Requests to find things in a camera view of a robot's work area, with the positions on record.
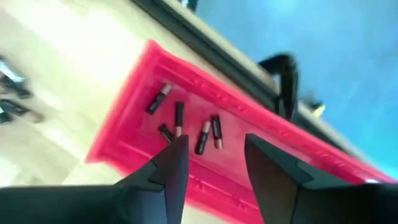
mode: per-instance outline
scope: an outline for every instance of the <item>black handle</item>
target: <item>black handle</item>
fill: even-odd
[[[293,56],[275,55],[259,65],[272,76],[280,75],[280,95],[275,99],[276,113],[290,121],[295,113],[299,85],[299,73]]]

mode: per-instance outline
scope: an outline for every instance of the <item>red tray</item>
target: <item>red tray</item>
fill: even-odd
[[[147,105],[164,83],[173,89],[154,115]],[[392,178],[276,116],[238,90],[150,41],[131,72],[88,155],[128,175],[162,150],[161,123],[174,128],[174,103],[184,101],[184,134],[190,136],[190,175],[186,202],[233,223],[262,223],[244,159],[244,138],[254,133],[299,159],[354,184]],[[219,114],[224,149],[212,136],[203,156],[193,149],[211,114]]]

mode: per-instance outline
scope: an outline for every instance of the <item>pink tray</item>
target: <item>pink tray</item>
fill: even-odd
[[[145,108],[165,83],[173,89],[154,115]],[[190,136],[186,202],[233,223],[262,223],[244,159],[244,137],[254,133],[299,159],[354,184],[393,179],[276,116],[238,90],[150,41],[99,132],[88,162],[107,162],[128,175],[166,145],[157,127],[174,128],[174,103],[184,101],[184,134]],[[203,156],[193,149],[211,114],[219,114],[224,149],[212,135]]]

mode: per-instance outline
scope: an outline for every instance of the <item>blue wall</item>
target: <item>blue wall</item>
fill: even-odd
[[[293,52],[300,94],[398,178],[398,1],[199,0],[197,15],[254,61]]]

